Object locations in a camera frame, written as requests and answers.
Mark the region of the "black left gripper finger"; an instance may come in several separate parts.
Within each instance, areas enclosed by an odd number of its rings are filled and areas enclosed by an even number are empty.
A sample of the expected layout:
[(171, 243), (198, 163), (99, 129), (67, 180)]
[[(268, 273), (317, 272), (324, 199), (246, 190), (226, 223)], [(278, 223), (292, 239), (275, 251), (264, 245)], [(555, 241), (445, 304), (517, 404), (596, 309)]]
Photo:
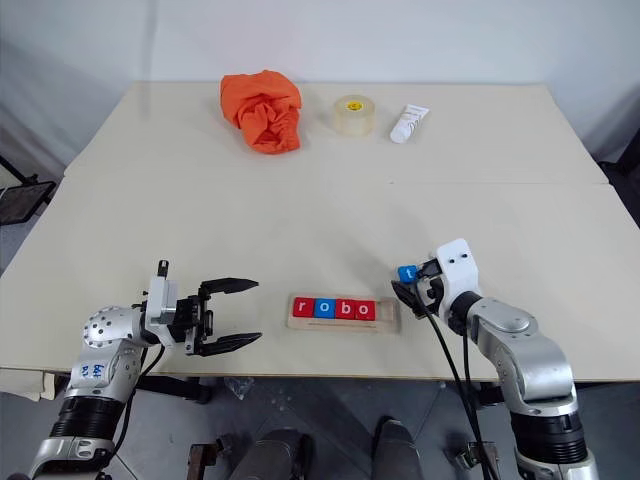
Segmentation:
[(259, 283), (254, 280), (226, 277), (203, 281), (200, 284), (199, 291), (206, 295), (216, 293), (233, 294), (255, 288), (258, 285)]
[(243, 348), (262, 337), (261, 332), (241, 333), (223, 336), (212, 343), (201, 343), (199, 345), (199, 355), (209, 357), (230, 353)]

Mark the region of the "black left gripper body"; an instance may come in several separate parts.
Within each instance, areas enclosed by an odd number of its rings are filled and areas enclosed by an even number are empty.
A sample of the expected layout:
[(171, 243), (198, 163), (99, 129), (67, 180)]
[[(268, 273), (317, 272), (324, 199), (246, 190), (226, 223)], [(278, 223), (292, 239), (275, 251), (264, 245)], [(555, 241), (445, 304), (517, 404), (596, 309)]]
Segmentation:
[(187, 355), (207, 356), (207, 339), (213, 335), (213, 313), (207, 304), (212, 294), (202, 283), (196, 294), (179, 299), (172, 320), (172, 338)]

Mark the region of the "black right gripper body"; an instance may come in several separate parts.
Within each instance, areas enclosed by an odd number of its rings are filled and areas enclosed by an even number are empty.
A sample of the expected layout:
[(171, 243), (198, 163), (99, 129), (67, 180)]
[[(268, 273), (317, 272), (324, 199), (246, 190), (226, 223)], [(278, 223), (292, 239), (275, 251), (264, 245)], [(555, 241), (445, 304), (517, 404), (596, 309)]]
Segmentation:
[(441, 279), (442, 268), (437, 260), (437, 276), (433, 278), (417, 278), (416, 271), (413, 285), (420, 295), (425, 307), (425, 313), (414, 313), (417, 318), (425, 318), (428, 315), (439, 316), (439, 307), (444, 297), (444, 286)]

